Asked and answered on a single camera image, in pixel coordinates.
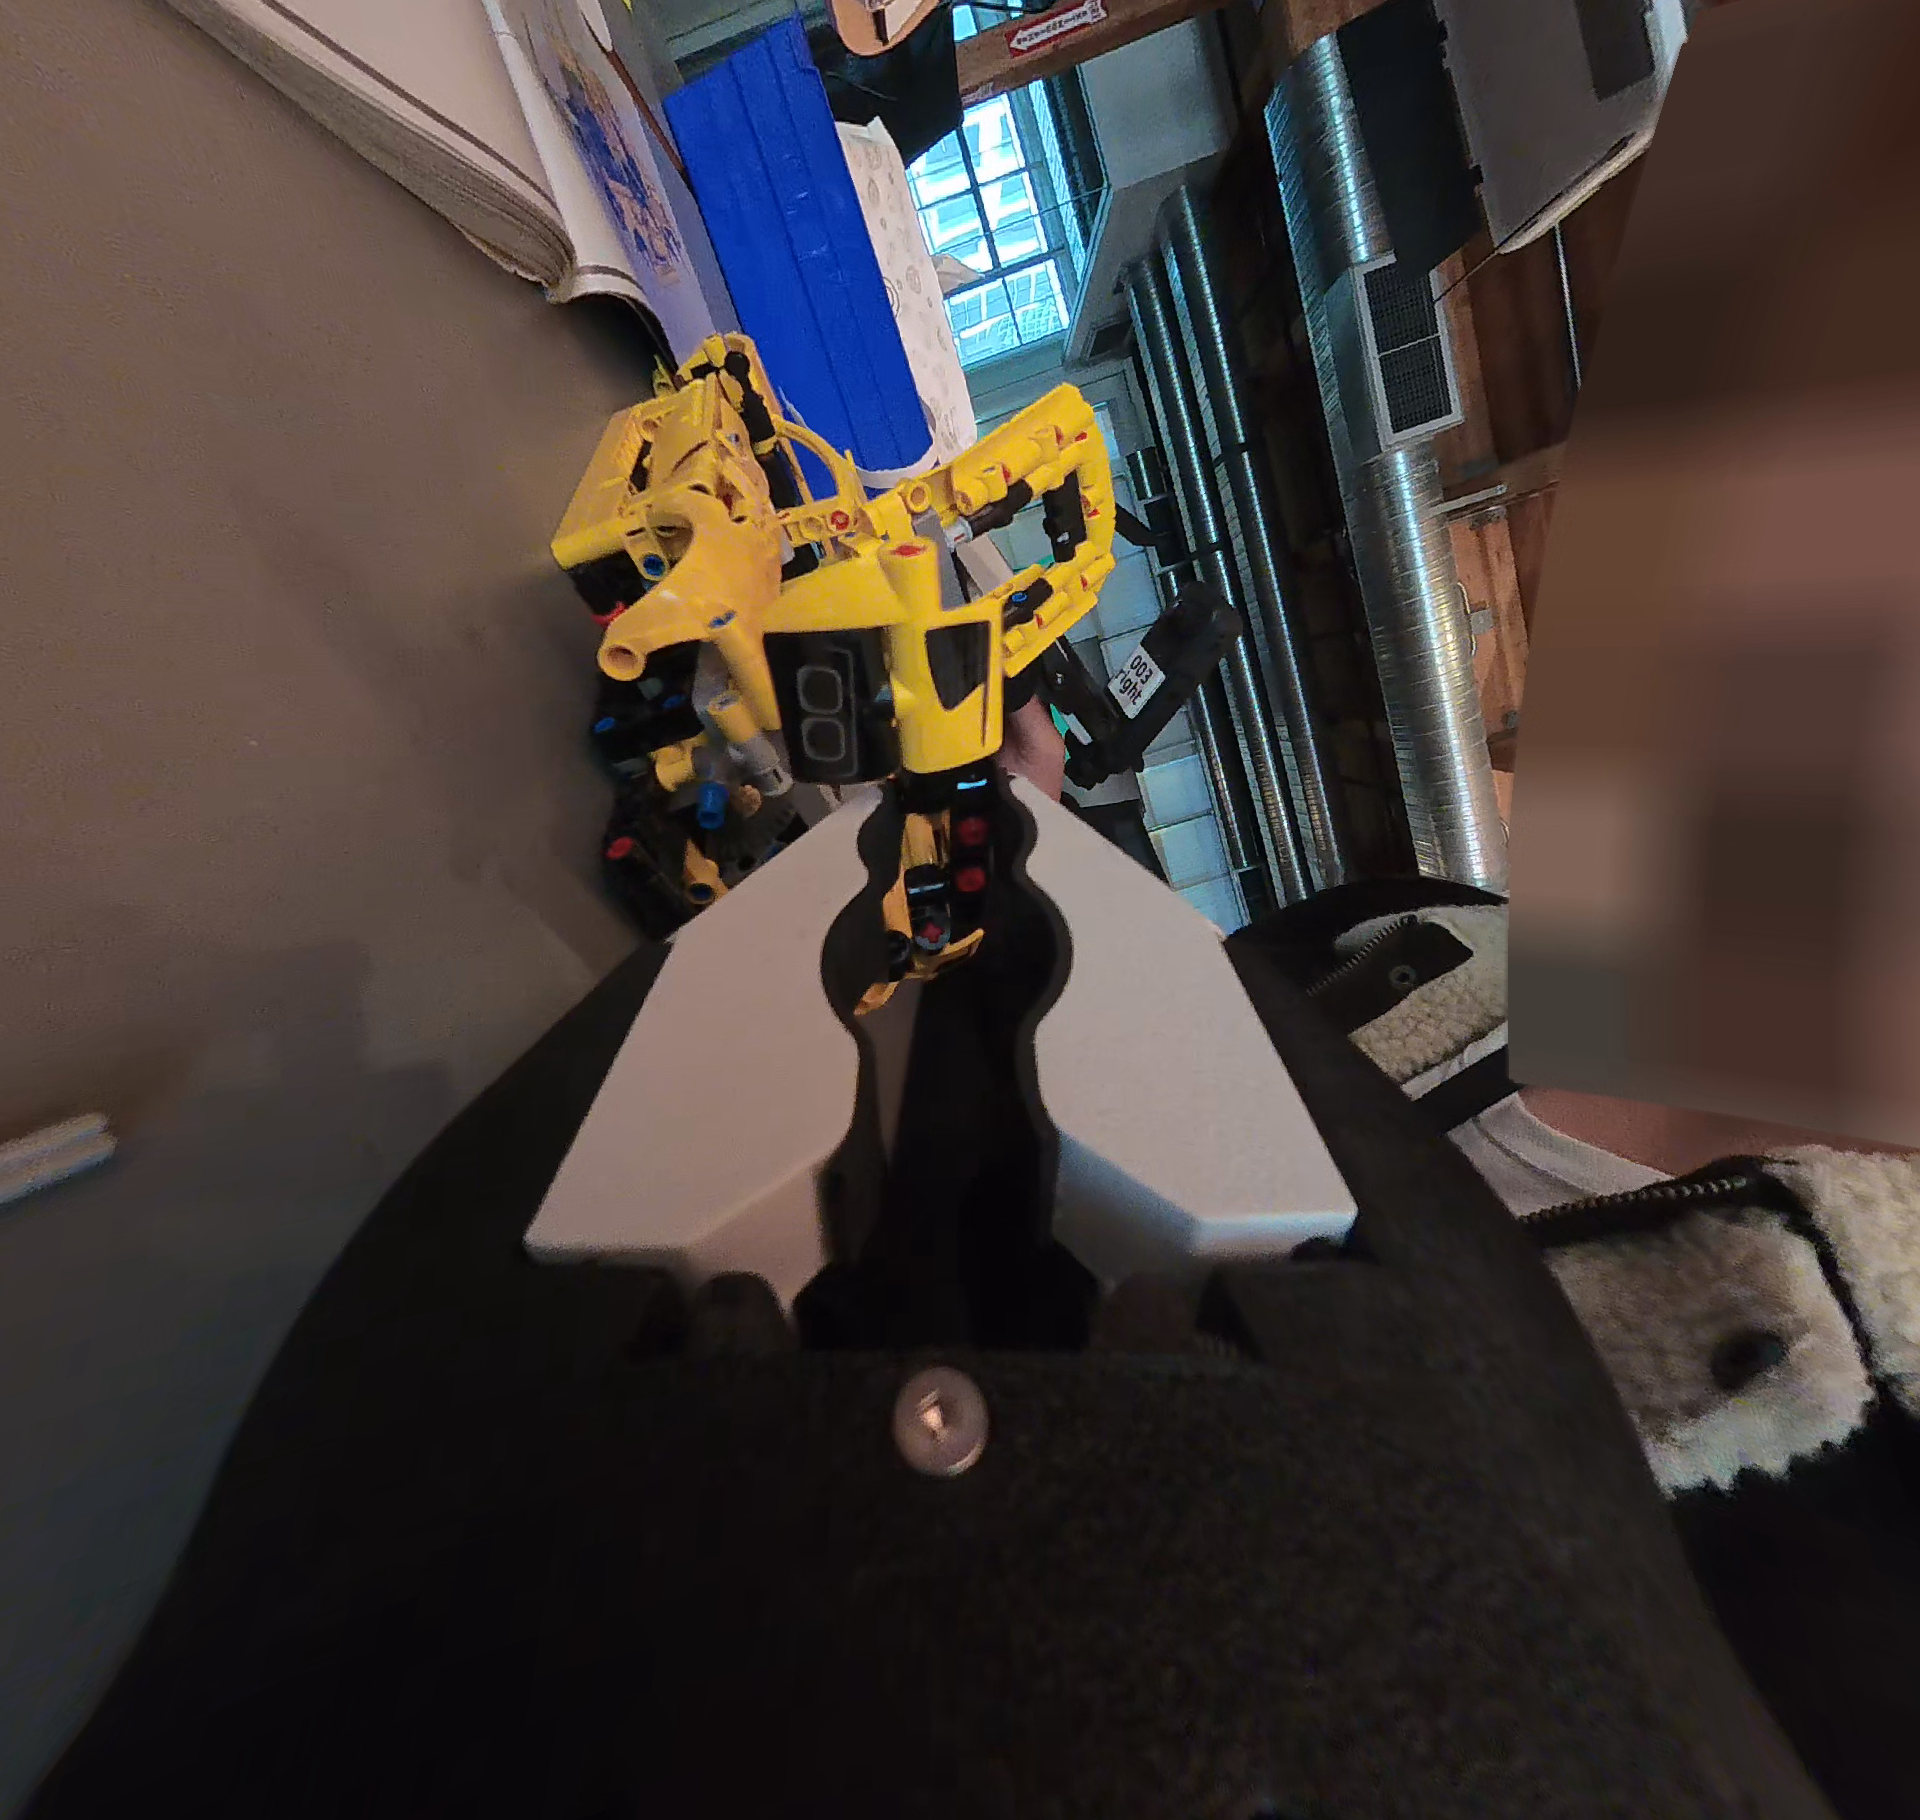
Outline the blue plastic bin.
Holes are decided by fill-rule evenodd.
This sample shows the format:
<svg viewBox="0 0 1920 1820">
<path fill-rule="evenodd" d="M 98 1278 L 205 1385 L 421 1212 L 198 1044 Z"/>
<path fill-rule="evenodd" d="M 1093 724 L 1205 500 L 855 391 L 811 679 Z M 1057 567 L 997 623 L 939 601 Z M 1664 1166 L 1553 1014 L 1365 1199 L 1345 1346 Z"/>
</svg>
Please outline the blue plastic bin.
<svg viewBox="0 0 1920 1820">
<path fill-rule="evenodd" d="M 802 21 L 773 23 L 665 111 L 783 406 L 862 471 L 921 470 L 933 435 Z"/>
</svg>

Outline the white ceiling appliance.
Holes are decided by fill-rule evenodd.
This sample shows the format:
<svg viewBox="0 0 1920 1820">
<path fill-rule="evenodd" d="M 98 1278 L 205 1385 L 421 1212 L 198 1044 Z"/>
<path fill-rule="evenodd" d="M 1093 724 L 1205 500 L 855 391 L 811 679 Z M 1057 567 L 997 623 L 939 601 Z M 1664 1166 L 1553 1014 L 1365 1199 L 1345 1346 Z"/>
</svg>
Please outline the white ceiling appliance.
<svg viewBox="0 0 1920 1820">
<path fill-rule="evenodd" d="M 1700 0 L 1432 0 L 1497 251 L 1556 230 L 1653 138 Z"/>
</svg>

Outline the grid window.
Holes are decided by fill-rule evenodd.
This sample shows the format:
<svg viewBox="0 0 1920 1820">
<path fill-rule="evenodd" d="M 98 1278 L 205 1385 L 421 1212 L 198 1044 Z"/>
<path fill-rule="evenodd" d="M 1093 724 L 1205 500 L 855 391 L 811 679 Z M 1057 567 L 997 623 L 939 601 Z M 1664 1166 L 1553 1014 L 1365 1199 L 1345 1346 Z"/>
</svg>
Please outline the grid window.
<svg viewBox="0 0 1920 1820">
<path fill-rule="evenodd" d="M 925 245 L 958 267 L 943 306 L 962 368 L 1067 340 L 1102 192 L 1096 166 L 1048 83 L 969 107 L 907 163 Z"/>
</svg>

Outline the yellow brick car model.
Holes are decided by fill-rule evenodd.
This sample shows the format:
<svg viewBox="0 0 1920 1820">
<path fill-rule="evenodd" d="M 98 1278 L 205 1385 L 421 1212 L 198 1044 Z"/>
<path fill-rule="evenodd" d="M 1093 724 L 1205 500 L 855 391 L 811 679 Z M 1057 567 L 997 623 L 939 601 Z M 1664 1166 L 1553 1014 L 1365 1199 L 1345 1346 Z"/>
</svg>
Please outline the yellow brick car model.
<svg viewBox="0 0 1920 1820">
<path fill-rule="evenodd" d="M 600 628 L 589 745 L 613 779 L 602 868 L 670 939 L 802 828 L 763 655 L 783 587 L 885 544 L 927 541 L 943 604 L 1003 625 L 1004 718 L 1051 687 L 1051 648 L 1095 615 L 1124 505 L 1070 386 L 953 461 L 870 491 L 786 417 L 755 343 L 706 340 L 609 423 L 551 555 Z"/>
</svg>

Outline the white patterned paper bag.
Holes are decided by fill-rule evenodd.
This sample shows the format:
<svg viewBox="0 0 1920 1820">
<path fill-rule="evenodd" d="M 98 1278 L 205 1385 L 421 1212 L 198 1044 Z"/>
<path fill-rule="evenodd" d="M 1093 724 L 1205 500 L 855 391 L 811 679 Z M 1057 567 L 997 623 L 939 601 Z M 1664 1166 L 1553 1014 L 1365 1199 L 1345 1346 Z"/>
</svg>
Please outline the white patterned paper bag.
<svg viewBox="0 0 1920 1820">
<path fill-rule="evenodd" d="M 881 122 L 835 127 L 929 429 L 925 457 L 877 474 L 894 485 L 909 471 L 953 461 L 976 440 L 976 417 L 938 261 L 925 243 L 900 149 Z"/>
</svg>

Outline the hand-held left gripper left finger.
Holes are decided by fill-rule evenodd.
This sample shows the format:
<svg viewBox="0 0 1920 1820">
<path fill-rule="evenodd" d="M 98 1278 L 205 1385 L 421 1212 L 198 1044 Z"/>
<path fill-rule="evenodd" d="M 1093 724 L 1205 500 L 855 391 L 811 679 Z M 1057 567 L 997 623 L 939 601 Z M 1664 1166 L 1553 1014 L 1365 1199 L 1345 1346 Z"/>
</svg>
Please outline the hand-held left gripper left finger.
<svg viewBox="0 0 1920 1820">
<path fill-rule="evenodd" d="M 760 1277 L 784 1311 L 831 1262 L 826 1173 L 845 1141 L 883 1162 L 917 991 L 843 1021 L 822 972 L 867 883 L 866 785 L 667 950 L 526 1233 L 531 1260 L 623 1262 L 690 1293 Z"/>
</svg>

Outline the black fleece-lined jacket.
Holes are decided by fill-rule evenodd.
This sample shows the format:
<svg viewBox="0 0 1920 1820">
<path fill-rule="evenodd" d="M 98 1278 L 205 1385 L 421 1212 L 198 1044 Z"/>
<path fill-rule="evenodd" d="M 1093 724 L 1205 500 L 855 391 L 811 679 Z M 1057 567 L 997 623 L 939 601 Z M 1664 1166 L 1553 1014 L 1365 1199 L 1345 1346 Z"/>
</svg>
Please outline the black fleece-lined jacket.
<svg viewBox="0 0 1920 1820">
<path fill-rule="evenodd" d="M 1243 926 L 1450 1138 L 1521 1094 L 1669 1177 L 1516 1215 L 1578 1314 L 1724 1636 L 1836 1815 L 1919 1814 L 1915 1152 L 1510 1070 L 1508 901 L 1433 878 Z"/>
</svg>

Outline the silver ceiling pipes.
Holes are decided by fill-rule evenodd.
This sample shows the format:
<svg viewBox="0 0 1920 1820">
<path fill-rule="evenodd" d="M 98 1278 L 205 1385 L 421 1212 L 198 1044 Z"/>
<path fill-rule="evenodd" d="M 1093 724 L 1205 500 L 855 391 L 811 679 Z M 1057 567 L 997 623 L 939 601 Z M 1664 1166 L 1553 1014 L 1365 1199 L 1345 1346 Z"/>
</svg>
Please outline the silver ceiling pipes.
<svg viewBox="0 0 1920 1820">
<path fill-rule="evenodd" d="M 1351 827 L 1198 185 L 1183 183 L 1161 202 L 1153 243 L 1128 264 L 1121 289 L 1184 557 L 1243 621 L 1220 673 L 1214 741 L 1240 763 L 1246 840 L 1257 851 L 1266 892 L 1297 901 L 1343 878 Z"/>
</svg>

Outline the white shirt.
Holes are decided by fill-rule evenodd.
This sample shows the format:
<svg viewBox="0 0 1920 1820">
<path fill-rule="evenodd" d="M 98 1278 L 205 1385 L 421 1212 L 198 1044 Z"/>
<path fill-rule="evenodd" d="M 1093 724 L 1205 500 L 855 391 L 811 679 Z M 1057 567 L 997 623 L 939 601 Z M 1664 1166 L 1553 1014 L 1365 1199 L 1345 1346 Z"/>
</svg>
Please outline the white shirt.
<svg viewBox="0 0 1920 1820">
<path fill-rule="evenodd" d="M 1669 1181 L 1661 1169 L 1550 1125 L 1521 1094 L 1483 1110 L 1453 1129 L 1450 1138 L 1512 1215 L 1572 1208 Z"/>
</svg>

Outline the open instruction booklet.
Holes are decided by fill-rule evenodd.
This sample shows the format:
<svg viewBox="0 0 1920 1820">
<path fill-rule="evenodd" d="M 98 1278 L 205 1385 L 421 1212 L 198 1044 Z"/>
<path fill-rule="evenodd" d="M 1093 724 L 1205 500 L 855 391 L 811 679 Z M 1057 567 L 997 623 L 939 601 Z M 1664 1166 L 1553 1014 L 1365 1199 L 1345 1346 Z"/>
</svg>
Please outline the open instruction booklet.
<svg viewBox="0 0 1920 1820">
<path fill-rule="evenodd" d="M 161 0 L 555 302 L 705 315 L 634 0 Z"/>
</svg>

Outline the silver spiral duct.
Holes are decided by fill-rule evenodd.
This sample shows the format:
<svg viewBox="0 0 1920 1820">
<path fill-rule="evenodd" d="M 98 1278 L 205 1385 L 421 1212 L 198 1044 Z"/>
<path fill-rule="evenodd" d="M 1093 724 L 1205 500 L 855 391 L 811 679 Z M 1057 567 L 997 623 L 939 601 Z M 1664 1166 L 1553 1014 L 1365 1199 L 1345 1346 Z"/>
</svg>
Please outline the silver spiral duct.
<svg viewBox="0 0 1920 1820">
<path fill-rule="evenodd" d="M 1508 834 L 1433 452 L 1463 420 L 1453 333 L 1433 274 L 1389 241 L 1337 33 L 1284 71 L 1266 138 L 1412 853 L 1421 872 L 1503 892 Z"/>
</svg>

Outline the grey desk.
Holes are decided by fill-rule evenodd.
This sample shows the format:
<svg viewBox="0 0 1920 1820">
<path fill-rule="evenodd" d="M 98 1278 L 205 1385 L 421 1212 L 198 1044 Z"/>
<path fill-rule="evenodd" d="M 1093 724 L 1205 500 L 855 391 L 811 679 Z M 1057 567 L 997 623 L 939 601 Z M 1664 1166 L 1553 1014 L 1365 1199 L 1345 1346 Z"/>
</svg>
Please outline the grey desk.
<svg viewBox="0 0 1920 1820">
<path fill-rule="evenodd" d="M 634 321 L 161 0 L 5 0 L 5 1815 L 305 1301 L 634 948 L 546 553 Z"/>
</svg>

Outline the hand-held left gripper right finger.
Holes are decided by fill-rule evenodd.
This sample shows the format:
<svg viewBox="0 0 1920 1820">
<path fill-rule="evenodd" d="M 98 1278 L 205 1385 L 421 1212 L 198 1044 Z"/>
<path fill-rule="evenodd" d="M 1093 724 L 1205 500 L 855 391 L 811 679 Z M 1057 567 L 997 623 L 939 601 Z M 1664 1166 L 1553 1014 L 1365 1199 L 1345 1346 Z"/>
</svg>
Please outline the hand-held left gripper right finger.
<svg viewBox="0 0 1920 1820">
<path fill-rule="evenodd" d="M 1027 779 L 1025 872 L 1067 936 L 1035 1031 L 1060 1141 L 1053 1231 L 1096 1281 L 1202 1283 L 1351 1233 L 1357 1201 L 1222 933 Z"/>
</svg>

